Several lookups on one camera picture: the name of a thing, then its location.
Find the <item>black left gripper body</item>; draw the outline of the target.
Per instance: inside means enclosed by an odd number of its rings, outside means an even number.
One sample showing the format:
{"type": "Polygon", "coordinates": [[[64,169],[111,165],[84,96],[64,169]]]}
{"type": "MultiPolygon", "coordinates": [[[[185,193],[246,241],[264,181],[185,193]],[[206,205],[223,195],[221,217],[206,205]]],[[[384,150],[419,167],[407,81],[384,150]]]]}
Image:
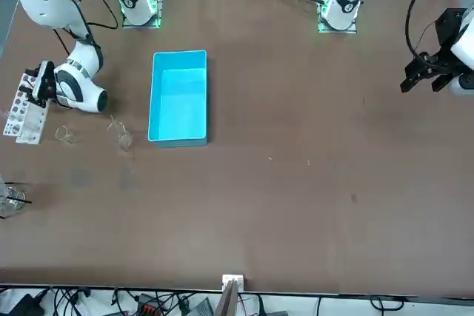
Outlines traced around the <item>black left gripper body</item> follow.
{"type": "Polygon", "coordinates": [[[458,38],[466,13],[466,8],[447,8],[435,21],[440,48],[434,55],[420,54],[429,63],[425,65],[429,72],[453,72],[464,67],[464,64],[451,51],[451,47],[458,38]]]}

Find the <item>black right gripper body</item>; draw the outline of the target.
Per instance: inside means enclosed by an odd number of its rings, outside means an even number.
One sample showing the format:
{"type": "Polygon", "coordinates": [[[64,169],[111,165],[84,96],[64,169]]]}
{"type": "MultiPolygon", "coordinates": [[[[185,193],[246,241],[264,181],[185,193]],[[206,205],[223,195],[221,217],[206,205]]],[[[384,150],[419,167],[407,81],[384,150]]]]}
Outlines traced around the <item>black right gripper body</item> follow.
{"type": "Polygon", "coordinates": [[[56,97],[55,65],[51,61],[43,61],[35,69],[35,87],[33,97],[37,101],[47,101],[56,97]]]}

